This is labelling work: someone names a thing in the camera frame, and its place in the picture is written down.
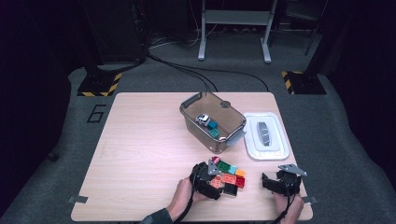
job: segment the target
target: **cable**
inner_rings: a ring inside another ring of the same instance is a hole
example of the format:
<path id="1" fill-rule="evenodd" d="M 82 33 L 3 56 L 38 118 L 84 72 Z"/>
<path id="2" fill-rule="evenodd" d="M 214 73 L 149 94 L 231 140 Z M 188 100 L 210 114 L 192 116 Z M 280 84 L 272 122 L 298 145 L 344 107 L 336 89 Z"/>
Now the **cable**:
<path id="1" fill-rule="evenodd" d="M 177 65 L 177 66 L 180 66 L 180 67 L 190 68 L 190 69 L 208 71 L 208 72 L 231 73 L 231 74 L 240 74 L 240 75 L 244 75 L 244 76 L 254 77 L 254 78 L 257 78 L 265 86 L 266 90 L 269 92 L 269 88 L 268 88 L 267 84 L 265 84 L 265 82 L 263 80 L 261 80 L 259 77 L 256 77 L 256 76 L 248 74 L 248 73 L 234 72 L 234 71 L 227 71 L 227 70 L 218 70 L 218 69 L 199 68 L 199 67 L 187 66 L 187 65 L 176 64 L 176 63 L 170 63 L 170 64 Z"/>
<path id="2" fill-rule="evenodd" d="M 167 43 L 162 43 L 162 44 L 158 44 L 156 46 L 150 47 L 150 49 L 156 49 L 158 47 L 164 46 L 164 45 L 168 45 L 168 44 L 177 44 L 178 42 L 174 41 L 174 42 L 167 42 Z"/>
<path id="3" fill-rule="evenodd" d="M 190 10 L 191 10 L 191 13 L 192 13 L 192 17 L 194 18 L 195 26 L 196 26 L 196 28 L 197 28 L 197 37 L 195 38 L 195 41 L 194 41 L 192 44 L 190 44 L 190 45 L 184 45 L 185 47 L 191 47 L 191 46 L 194 45 L 196 42 L 198 42 L 198 40 L 200 39 L 200 38 L 199 38 L 199 27 L 198 27 L 198 22 L 197 22 L 197 20 L 196 20 L 196 18 L 195 18 L 194 11 L 192 10 L 191 0 L 189 0 L 189 3 L 190 3 Z"/>
<path id="4" fill-rule="evenodd" d="M 162 60 L 162 59 L 158 58 L 157 56 L 154 56 L 154 55 L 152 55 L 150 53 L 148 53 L 147 56 L 148 56 L 148 58 L 150 58 L 150 59 L 152 59 L 152 60 L 154 60 L 156 62 L 164 63 L 164 64 L 166 64 L 166 65 L 168 65 L 170 67 L 173 67 L 173 68 L 185 73 L 186 75 L 189 75 L 191 77 L 195 77 L 195 78 L 200 79 L 202 82 L 204 82 L 207 91 L 211 91 L 211 90 L 210 90 L 210 87 L 204 81 L 204 79 L 206 81 L 208 81 L 215 88 L 216 91 L 219 91 L 218 88 L 216 87 L 216 85 L 210 79 L 208 79 L 206 76 L 204 76 L 204 75 L 202 75 L 202 74 L 200 74 L 198 72 L 191 71 L 190 69 L 188 69 L 186 67 L 183 67 L 183 66 L 180 66 L 179 64 L 176 64 L 176 63 L 169 63 L 169 62 L 164 61 L 164 60 Z"/>
<path id="5" fill-rule="evenodd" d="M 224 1 L 225 1 L 225 0 L 223 0 L 222 3 L 221 3 L 221 10 L 224 9 Z M 218 25 L 215 24 L 215 26 L 212 28 L 212 30 L 211 30 L 209 33 L 207 33 L 207 35 L 206 35 L 205 37 L 209 36 L 209 35 L 216 29 L 217 26 L 218 26 Z"/>
<path id="6" fill-rule="evenodd" d="M 288 196 L 288 204 L 286 205 L 285 211 L 283 211 L 283 212 L 279 215 L 279 217 L 277 217 L 277 218 L 273 221 L 272 224 L 279 223 L 280 220 L 286 216 L 286 214 L 287 214 L 288 211 L 289 211 L 289 208 L 290 208 L 291 204 L 294 202 L 294 198 L 296 197 L 296 195 L 294 194 L 293 199 L 290 201 L 289 184 L 285 181 L 284 178 L 282 178 L 282 180 L 283 180 L 283 182 L 284 182 L 285 185 L 286 185 L 286 194 L 287 194 L 287 196 Z"/>
<path id="7" fill-rule="evenodd" d="M 158 37 L 151 40 L 150 45 L 158 45 L 162 44 L 164 40 L 168 39 L 168 37 Z"/>
<path id="8" fill-rule="evenodd" d="M 195 193 L 195 191 L 196 191 L 196 188 L 195 188 L 195 178 L 196 178 L 196 176 L 197 176 L 197 172 L 198 172 L 198 171 L 195 171 L 194 177 L 193 177 L 193 180 L 192 180 L 192 183 L 191 183 L 191 184 L 192 184 L 192 186 L 191 186 L 191 196 L 190 196 L 189 202 L 187 203 L 187 207 L 186 207 L 186 209 L 183 211 L 183 213 L 180 215 L 180 217 L 174 222 L 174 223 L 176 223 L 176 224 L 180 223 L 180 221 L 183 220 L 183 218 L 189 213 L 189 211 L 190 211 L 190 209 L 191 209 L 191 206 L 192 206 L 192 203 L 193 203 L 193 196 L 194 196 L 194 193 Z"/>

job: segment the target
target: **toy car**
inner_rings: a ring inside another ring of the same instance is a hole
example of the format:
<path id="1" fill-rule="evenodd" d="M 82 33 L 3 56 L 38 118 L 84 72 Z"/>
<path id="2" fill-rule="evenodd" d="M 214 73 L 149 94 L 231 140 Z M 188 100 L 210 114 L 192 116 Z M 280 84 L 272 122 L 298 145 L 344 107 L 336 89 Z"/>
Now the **toy car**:
<path id="1" fill-rule="evenodd" d="M 200 114 L 198 117 L 195 119 L 196 122 L 198 122 L 200 125 L 207 126 L 207 124 L 210 121 L 210 117 L 206 114 Z"/>

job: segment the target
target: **person's arm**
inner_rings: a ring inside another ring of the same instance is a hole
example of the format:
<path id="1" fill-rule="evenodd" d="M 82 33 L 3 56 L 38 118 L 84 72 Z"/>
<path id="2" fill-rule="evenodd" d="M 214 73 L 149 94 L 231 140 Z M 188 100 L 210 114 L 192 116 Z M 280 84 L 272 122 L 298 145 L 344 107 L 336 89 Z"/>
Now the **person's arm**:
<path id="1" fill-rule="evenodd" d="M 280 215 L 283 211 L 285 211 L 286 206 L 288 205 L 288 198 L 273 192 L 275 198 L 275 206 L 276 212 Z M 288 213 L 285 218 L 280 220 L 280 224 L 295 224 L 297 223 L 297 219 L 299 218 L 301 212 L 304 208 L 304 201 L 301 198 L 300 194 L 296 194 L 292 204 L 289 207 Z"/>
<path id="2" fill-rule="evenodd" d="M 190 200 L 192 184 L 189 178 L 184 178 L 178 181 L 177 188 L 172 199 L 172 202 L 166 208 L 161 209 L 147 217 L 145 217 L 140 224 L 171 224 L 176 221 L 187 207 Z M 207 197 L 199 192 L 193 195 L 193 203 L 198 203 Z"/>

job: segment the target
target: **black curtain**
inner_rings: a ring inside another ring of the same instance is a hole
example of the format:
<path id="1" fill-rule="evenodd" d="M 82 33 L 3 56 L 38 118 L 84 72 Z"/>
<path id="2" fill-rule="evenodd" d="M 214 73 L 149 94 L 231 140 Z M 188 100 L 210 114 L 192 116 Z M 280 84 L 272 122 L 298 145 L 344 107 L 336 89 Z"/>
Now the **black curtain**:
<path id="1" fill-rule="evenodd" d="M 391 1 L 359 1 L 340 60 L 329 76 L 346 108 L 350 129 L 370 158 L 387 173 L 394 188 L 395 11 Z"/>
<path id="2" fill-rule="evenodd" d="M 0 216 L 56 146 L 71 86 L 67 76 L 99 64 L 77 0 L 0 3 Z"/>

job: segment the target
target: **metal stand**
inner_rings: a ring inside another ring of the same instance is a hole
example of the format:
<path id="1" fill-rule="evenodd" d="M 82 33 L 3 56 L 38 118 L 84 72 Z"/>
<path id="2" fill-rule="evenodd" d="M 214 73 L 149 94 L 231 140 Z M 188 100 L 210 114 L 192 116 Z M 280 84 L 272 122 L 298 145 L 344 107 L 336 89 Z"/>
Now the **metal stand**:
<path id="1" fill-rule="evenodd" d="M 202 0 L 202 32 L 201 45 L 198 53 L 198 61 L 205 59 L 206 48 L 206 24 L 241 24 L 241 25 L 265 25 L 265 35 L 260 39 L 262 55 L 265 63 L 271 63 L 270 51 L 267 41 L 271 31 L 271 25 L 275 15 L 277 0 L 273 1 L 271 11 L 234 11 L 234 10 L 206 10 L 205 0 Z"/>

